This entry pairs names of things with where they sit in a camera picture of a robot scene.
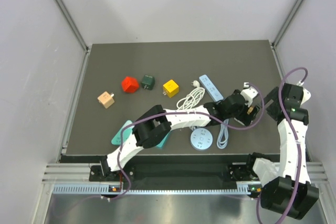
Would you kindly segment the light blue power strip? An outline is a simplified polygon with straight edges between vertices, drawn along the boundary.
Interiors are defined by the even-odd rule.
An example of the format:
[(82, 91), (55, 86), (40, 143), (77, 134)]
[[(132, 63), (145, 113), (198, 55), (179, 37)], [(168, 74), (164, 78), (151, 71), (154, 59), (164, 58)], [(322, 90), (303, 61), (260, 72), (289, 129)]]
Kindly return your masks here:
[(214, 102), (218, 102), (224, 99), (223, 95), (220, 93), (220, 91), (212, 83), (212, 81), (206, 74), (199, 77), (199, 82), (201, 83), (203, 88), (207, 91), (207, 93)]

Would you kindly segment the round light blue socket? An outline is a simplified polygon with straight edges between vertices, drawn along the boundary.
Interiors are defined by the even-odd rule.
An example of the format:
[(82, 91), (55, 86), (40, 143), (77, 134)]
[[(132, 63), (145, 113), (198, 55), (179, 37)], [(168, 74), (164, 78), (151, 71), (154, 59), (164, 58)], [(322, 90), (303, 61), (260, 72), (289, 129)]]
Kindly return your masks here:
[(191, 133), (190, 143), (198, 151), (209, 149), (213, 143), (211, 132), (205, 128), (197, 128)]

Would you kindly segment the yellow cube plug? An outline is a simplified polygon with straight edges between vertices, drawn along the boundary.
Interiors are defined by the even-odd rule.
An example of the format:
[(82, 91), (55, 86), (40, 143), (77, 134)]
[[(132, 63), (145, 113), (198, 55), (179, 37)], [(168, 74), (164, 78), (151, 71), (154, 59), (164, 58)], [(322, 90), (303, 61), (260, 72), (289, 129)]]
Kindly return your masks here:
[(165, 84), (162, 85), (163, 88), (163, 95), (172, 98), (179, 92), (179, 85), (173, 80), (169, 80)]

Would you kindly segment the teal power strip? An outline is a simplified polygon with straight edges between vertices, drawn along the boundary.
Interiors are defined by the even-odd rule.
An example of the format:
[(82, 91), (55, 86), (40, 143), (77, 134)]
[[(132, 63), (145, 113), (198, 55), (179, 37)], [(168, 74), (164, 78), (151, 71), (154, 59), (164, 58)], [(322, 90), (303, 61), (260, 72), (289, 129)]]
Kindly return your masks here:
[(170, 136), (170, 133), (167, 133), (167, 135), (163, 138), (163, 140), (156, 147), (162, 149), (167, 139), (169, 138), (169, 136)]

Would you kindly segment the dark green cube plug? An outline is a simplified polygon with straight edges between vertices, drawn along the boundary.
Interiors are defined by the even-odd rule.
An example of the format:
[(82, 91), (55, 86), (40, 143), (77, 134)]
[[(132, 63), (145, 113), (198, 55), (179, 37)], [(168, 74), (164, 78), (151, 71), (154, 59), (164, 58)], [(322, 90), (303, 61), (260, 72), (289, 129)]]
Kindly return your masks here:
[(141, 80), (141, 87), (146, 90), (152, 90), (155, 85), (155, 78), (145, 74)]

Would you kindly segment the red cube plug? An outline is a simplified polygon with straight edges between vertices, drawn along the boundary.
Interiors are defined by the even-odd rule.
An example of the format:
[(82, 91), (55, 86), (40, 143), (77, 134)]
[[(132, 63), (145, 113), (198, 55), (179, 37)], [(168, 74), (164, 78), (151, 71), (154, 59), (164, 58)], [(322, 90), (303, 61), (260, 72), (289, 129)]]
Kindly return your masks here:
[(121, 87), (125, 93), (135, 93), (139, 89), (139, 83), (136, 78), (126, 76), (121, 82)]

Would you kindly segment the teal triangular socket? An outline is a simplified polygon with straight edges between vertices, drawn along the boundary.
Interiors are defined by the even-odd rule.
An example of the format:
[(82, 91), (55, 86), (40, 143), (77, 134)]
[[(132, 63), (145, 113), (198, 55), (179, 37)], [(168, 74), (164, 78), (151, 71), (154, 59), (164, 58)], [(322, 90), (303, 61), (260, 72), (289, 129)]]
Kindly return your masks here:
[(121, 144), (121, 139), (125, 142), (128, 137), (132, 134), (133, 126), (128, 127), (128, 125), (131, 125), (132, 121), (127, 120), (122, 127), (118, 130), (117, 134), (112, 138), (111, 144), (115, 146), (119, 146)]

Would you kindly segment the orange cube plug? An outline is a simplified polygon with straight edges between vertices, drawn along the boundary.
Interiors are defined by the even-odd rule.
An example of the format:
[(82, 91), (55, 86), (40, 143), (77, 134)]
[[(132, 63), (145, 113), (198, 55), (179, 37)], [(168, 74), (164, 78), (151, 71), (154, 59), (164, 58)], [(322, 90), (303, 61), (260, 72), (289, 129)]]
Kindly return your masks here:
[(97, 97), (98, 102), (105, 108), (109, 108), (114, 104), (114, 93), (109, 93), (107, 91), (103, 92)]

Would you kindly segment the small orange plug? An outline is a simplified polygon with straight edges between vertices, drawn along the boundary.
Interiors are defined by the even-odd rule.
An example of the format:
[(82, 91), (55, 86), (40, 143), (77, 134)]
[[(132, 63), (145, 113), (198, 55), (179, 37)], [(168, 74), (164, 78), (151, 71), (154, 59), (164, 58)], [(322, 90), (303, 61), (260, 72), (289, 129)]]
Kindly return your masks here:
[(253, 109), (254, 109), (254, 107), (253, 107), (253, 106), (250, 106), (249, 109), (248, 109), (248, 111), (247, 111), (247, 113), (248, 113), (248, 114), (252, 113)]

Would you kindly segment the white cube socket adapter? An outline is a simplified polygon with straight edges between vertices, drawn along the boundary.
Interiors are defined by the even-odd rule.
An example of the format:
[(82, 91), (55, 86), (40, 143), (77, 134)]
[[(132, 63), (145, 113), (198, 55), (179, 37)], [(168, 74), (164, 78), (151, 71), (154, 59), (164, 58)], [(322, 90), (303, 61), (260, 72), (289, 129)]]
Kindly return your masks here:
[(236, 119), (236, 118), (234, 118), (234, 120), (235, 120), (236, 122), (238, 122), (239, 124), (245, 126), (245, 124), (244, 124), (242, 121), (240, 121), (240, 120), (238, 120), (238, 119)]

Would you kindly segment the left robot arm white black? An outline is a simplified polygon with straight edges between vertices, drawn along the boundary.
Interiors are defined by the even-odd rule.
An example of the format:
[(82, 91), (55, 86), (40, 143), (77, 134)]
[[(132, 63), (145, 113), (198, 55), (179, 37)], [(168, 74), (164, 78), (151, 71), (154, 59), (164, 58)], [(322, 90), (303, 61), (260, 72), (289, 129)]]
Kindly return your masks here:
[(265, 106), (253, 106), (255, 90), (235, 90), (229, 97), (218, 102), (207, 102), (186, 110), (164, 109), (155, 105), (132, 124), (122, 128), (120, 145), (100, 161), (101, 174), (107, 180), (117, 178), (119, 171), (137, 153), (157, 146), (171, 131), (187, 127), (208, 127), (236, 119), (243, 124), (242, 130), (258, 124)]

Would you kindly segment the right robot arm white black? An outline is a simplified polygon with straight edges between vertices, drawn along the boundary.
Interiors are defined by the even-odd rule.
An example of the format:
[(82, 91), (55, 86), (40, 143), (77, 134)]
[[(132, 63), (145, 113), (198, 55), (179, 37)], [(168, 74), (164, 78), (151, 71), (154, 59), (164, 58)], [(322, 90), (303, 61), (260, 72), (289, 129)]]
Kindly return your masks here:
[(290, 202), (288, 217), (302, 219), (319, 198), (318, 188), (312, 186), (306, 164), (306, 132), (308, 111), (301, 107), (311, 94), (302, 83), (285, 83), (278, 95), (274, 88), (264, 99), (270, 101), (267, 114), (277, 122), (280, 136), (280, 162), (275, 165), (266, 156), (253, 153), (245, 174), (262, 185), (260, 205), (264, 209), (282, 214)]

